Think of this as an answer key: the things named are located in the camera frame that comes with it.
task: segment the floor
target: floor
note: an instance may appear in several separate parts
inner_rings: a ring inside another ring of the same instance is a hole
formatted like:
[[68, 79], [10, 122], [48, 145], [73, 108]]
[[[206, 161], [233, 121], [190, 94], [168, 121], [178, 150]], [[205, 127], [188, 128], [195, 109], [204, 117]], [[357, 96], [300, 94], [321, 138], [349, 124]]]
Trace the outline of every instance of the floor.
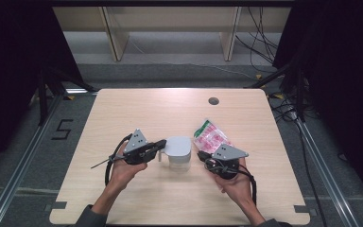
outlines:
[[[237, 35], [244, 43], [252, 44], [253, 38], [250, 34]], [[118, 62], [112, 60], [105, 33], [66, 32], [65, 37], [85, 81], [95, 87], [237, 88], [246, 82], [253, 83], [257, 77], [265, 77], [275, 70], [268, 61], [251, 53], [239, 41], [234, 45], [232, 60], [224, 61], [219, 38], [215, 33], [131, 33], [125, 55], [122, 61]], [[267, 34], [267, 37], [273, 43], [278, 43], [280, 34]], [[264, 45], [259, 42], [253, 47], [266, 53]], [[116, 78], [121, 76], [112, 75], [113, 71], [133, 75], [136, 80]], [[177, 79], [166, 80], [168, 72]], [[179, 79], [185, 72], [188, 72], [188, 79]], [[146, 76], [154, 81], [145, 82]], [[282, 79], [275, 79], [263, 89], [267, 94], [279, 92], [278, 85]], [[52, 105], [56, 102], [58, 105], [51, 122], [42, 134], [41, 141], [36, 145], [36, 151], [30, 156], [24, 175], [15, 187], [15, 194], [4, 211], [0, 226], [53, 226], [49, 222], [49, 211], [59, 193], [62, 179], [94, 100], [95, 96], [50, 100]], [[284, 114], [285, 118], [294, 117], [288, 113], [288, 106], [281, 106], [285, 104], [284, 99], [271, 96], [269, 104], [275, 109], [276, 120], [280, 119], [280, 112], [287, 112]], [[307, 120], [301, 127], [308, 128], [309, 135], [315, 141], [316, 150], [333, 177], [332, 181], [325, 180], [319, 172], [319, 165], [314, 162], [317, 158], [314, 156], [316, 152], [310, 150], [309, 143], [306, 143], [306, 152], [303, 152], [298, 126], [288, 119], [278, 120], [287, 154], [311, 214], [311, 221], [305, 226], [363, 226], [362, 182], [350, 165], [337, 156], [339, 147], [316, 111], [308, 109], [306, 114]], [[62, 121], [63, 119], [71, 119], [72, 122]], [[23, 161], [23, 154], [30, 150], [30, 141], [33, 141], [33, 136], [39, 129], [38, 122], [39, 106], [38, 102], [34, 101], [30, 103], [29, 111], [13, 136], [10, 146], [0, 155], [0, 195], [16, 167]], [[67, 140], [53, 140], [55, 137], [63, 136], [62, 132], [57, 131], [60, 123], [71, 129]], [[349, 203], [352, 219], [339, 213], [336, 196], [331, 195], [327, 185], [330, 182], [337, 186], [344, 201]], [[347, 220], [353, 221], [354, 224], [348, 224]]]

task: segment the gray carpet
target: gray carpet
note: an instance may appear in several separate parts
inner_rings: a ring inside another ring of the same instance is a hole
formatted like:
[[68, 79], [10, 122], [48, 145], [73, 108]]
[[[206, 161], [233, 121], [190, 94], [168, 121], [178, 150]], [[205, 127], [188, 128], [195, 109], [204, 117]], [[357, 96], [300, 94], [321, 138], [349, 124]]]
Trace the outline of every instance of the gray carpet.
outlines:
[[[244, 72], [255, 77], [257, 69], [251, 66], [219, 66], [224, 70]], [[80, 65], [84, 80], [96, 88], [137, 88], [137, 87], [227, 87], [241, 88], [252, 85], [255, 80], [236, 73], [228, 73], [216, 68], [196, 65]], [[268, 94], [277, 92], [281, 79], [275, 79], [263, 88]], [[64, 83], [68, 88], [77, 86]], [[58, 194], [61, 183], [70, 164], [78, 139], [94, 104], [94, 96], [76, 96], [73, 100], [63, 100], [56, 110], [35, 154], [28, 171], [23, 178], [0, 226], [53, 226], [49, 222], [49, 209]], [[282, 100], [273, 98], [272, 106], [278, 106]], [[52, 140], [63, 137], [65, 132], [57, 132], [61, 120], [62, 128], [71, 130], [66, 140]], [[306, 117], [306, 124], [327, 161], [338, 185], [347, 197], [354, 214], [363, 226], [363, 184], [349, 164], [338, 159], [338, 145], [333, 135], [321, 119]], [[25, 115], [23, 123], [13, 136], [7, 150], [0, 154], [0, 191], [9, 180], [11, 172], [19, 162], [28, 142], [31, 140], [39, 121], [39, 106], [34, 103]], [[302, 195], [309, 209], [318, 211], [311, 217], [307, 226], [322, 226], [320, 209], [314, 198], [314, 192], [304, 171], [303, 150], [296, 126], [283, 120], [278, 122], [279, 131], [285, 143], [289, 159], [296, 174]], [[316, 192], [320, 197], [321, 209], [328, 226], [343, 226], [323, 182], [314, 167], [311, 158], [307, 160]]]

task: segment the cable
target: cable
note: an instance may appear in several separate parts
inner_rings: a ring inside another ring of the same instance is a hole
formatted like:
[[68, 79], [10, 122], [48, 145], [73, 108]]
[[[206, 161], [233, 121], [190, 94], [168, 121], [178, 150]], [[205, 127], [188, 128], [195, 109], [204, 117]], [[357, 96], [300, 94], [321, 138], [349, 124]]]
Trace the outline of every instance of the cable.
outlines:
[[[262, 42], [264, 44], [264, 47], [265, 47], [265, 50], [267, 51], [268, 56], [265, 58], [264, 57], [265, 54], [262, 54], [262, 53], [261, 53], [260, 56], [263, 57], [264, 59], [266, 59], [268, 62], [273, 63], [273, 59], [275, 58], [275, 54], [273, 53], [273, 51], [270, 48], [273, 47], [273, 48], [277, 49], [278, 46], [276, 44], [274, 44], [273, 42], [271, 42], [264, 33], [264, 25], [262, 23], [264, 8], [262, 8], [262, 7], [259, 8], [259, 23], [257, 23], [257, 21], [255, 20], [253, 14], [251, 12], [250, 7], [248, 7], [248, 10], [249, 10], [251, 19], [253, 20], [253, 22], [255, 24], [255, 27], [257, 29], [257, 32], [256, 32], [255, 36], [252, 35], [251, 33], [249, 33], [254, 38], [254, 41], [252, 42], [252, 46], [250, 47], [250, 51], [253, 50], [253, 47], [254, 47], [254, 44], [255, 44], [256, 41]], [[252, 52], [251, 52], [251, 56], [250, 56], [250, 61], [251, 61], [251, 64], [252, 64]]]
[[255, 205], [256, 205], [256, 193], [257, 193], [257, 185], [256, 185], [256, 181], [254, 179], [254, 176], [251, 175], [251, 173], [249, 172], [249, 170], [242, 165], [239, 165], [240, 167], [244, 168], [247, 172], [244, 171], [240, 171], [238, 170], [239, 173], [242, 173], [244, 175], [246, 175], [247, 177], [250, 178], [250, 182], [252, 184], [252, 200], [254, 201]]
[[257, 55], [261, 56], [262, 58], [264, 58], [267, 62], [272, 63], [272, 59], [270, 59], [269, 57], [267, 57], [266, 55], [264, 55], [263, 53], [259, 52], [256, 49], [251, 48], [250, 46], [248, 46], [247, 44], [245, 44], [243, 41], [240, 40], [240, 38], [235, 35], [235, 38], [242, 43], [244, 46], [246, 46], [249, 50], [252, 50], [253, 52], [255, 52]]
[[120, 141], [120, 143], [117, 145], [116, 149], [114, 150], [113, 155], [110, 156], [108, 164], [107, 164], [107, 168], [105, 170], [105, 185], [108, 185], [109, 175], [111, 173], [111, 167], [113, 164], [113, 159], [114, 159], [114, 157], [116, 157], [117, 151], [119, 150], [120, 146], [122, 146], [125, 141], [130, 140], [131, 137], [132, 137], [132, 133], [129, 134], [128, 136], [126, 136], [125, 138], [123, 138], [122, 141]]
[[[268, 102], [269, 102], [269, 99], [271, 98], [271, 97], [273, 97], [274, 95], [280, 95], [280, 94], [282, 94], [282, 93], [280, 93], [280, 92], [275, 92], [275, 93], [272, 93], [272, 94], [268, 94]], [[295, 99], [296, 97], [295, 96], [289, 96], [288, 97], [288, 99]], [[271, 109], [273, 110], [273, 111], [276, 111], [276, 112], [278, 112], [279, 114], [281, 114], [282, 113], [282, 111], [281, 110], [278, 110], [278, 109], [282, 109], [283, 107], [291, 107], [290, 109], [291, 110], [295, 110], [295, 108], [294, 108], [294, 105], [293, 104], [287, 104], [286, 103], [286, 101], [287, 101], [287, 99], [285, 100], [285, 101], [283, 101], [282, 102], [282, 104], [281, 105], [279, 105], [278, 107], [273, 107], [271, 104], [270, 104], [270, 102], [269, 102], [269, 106], [271, 107]], [[305, 116], [307, 116], [307, 117], [310, 117], [310, 118], [312, 118], [312, 119], [320, 119], [320, 115], [318, 114], [318, 113], [316, 113], [316, 112], [314, 112], [315, 111], [315, 107], [314, 107], [314, 105], [312, 105], [312, 104], [310, 104], [310, 103], [304, 103], [303, 104], [303, 114], [305, 115]]]
[[297, 116], [295, 118], [291, 117], [290, 113], [296, 112], [296, 109], [292, 104], [287, 103], [287, 99], [285, 99], [278, 107], [273, 107], [270, 103], [269, 106], [273, 112], [279, 113], [279, 115], [275, 117], [276, 122], [279, 122], [281, 119], [283, 119], [285, 122], [292, 122], [297, 119]]

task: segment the pink plastic bag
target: pink plastic bag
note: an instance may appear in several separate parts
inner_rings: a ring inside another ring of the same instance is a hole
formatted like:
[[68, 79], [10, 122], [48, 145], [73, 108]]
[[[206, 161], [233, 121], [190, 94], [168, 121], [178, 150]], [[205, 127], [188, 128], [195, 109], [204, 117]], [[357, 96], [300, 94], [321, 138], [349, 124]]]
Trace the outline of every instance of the pink plastic bag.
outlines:
[[222, 144], [232, 145], [226, 135], [209, 120], [205, 120], [194, 133], [194, 144], [207, 153], [214, 153]]

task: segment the dark sleeve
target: dark sleeve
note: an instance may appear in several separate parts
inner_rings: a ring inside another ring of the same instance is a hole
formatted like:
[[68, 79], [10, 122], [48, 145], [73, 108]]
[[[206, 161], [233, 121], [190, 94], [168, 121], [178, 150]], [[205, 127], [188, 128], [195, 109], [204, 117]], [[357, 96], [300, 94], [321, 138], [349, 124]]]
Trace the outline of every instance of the dark sleeve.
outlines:
[[92, 205], [85, 207], [75, 227], [105, 227], [108, 216], [94, 213], [91, 210], [92, 207]]
[[281, 225], [275, 219], [270, 219], [258, 225], [257, 227], [281, 227]]

